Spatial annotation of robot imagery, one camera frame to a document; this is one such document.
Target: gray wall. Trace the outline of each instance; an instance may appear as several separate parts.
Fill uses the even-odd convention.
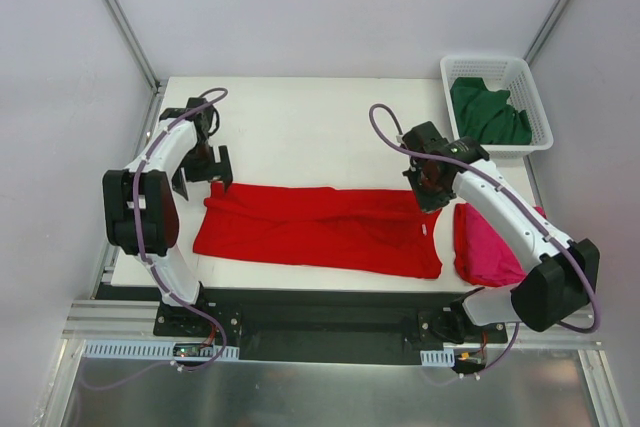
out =
[[[161,78],[439,78],[447,54],[524,55],[553,1],[120,0]]]
[[[601,250],[607,353],[640,425],[640,0],[574,0],[533,74],[555,137],[534,157],[543,202]]]
[[[0,425],[31,425],[149,91],[100,0],[0,0]]]

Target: plastic laundry basket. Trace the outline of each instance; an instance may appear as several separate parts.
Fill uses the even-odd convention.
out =
[[[517,57],[447,56],[440,61],[442,82],[453,128],[453,137],[460,137],[451,102],[451,86],[458,77],[482,77],[489,90],[511,92],[509,103],[516,110],[526,110],[531,124],[531,145],[483,145],[492,157],[518,158],[553,145],[553,135],[544,113],[538,89],[527,63]]]

